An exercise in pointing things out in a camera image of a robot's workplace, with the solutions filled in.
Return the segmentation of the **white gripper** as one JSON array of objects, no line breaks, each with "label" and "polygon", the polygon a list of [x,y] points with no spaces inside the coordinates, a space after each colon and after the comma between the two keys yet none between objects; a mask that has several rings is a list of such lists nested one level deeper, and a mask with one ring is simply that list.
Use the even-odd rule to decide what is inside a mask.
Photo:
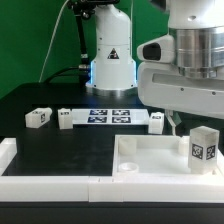
[{"label": "white gripper", "polygon": [[176,134],[185,112],[224,119],[224,69],[217,78],[181,76],[176,66],[142,62],[138,68],[138,96],[144,105],[167,109],[165,116]]}]

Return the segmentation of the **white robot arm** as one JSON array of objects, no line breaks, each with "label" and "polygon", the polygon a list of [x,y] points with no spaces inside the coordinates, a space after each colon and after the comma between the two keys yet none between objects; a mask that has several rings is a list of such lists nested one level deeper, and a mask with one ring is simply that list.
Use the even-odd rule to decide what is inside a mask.
[{"label": "white robot arm", "polygon": [[130,53],[131,20],[111,3],[94,3],[97,54],[87,88],[135,89],[155,108],[224,119],[224,0],[149,0],[169,15],[168,33]]}]

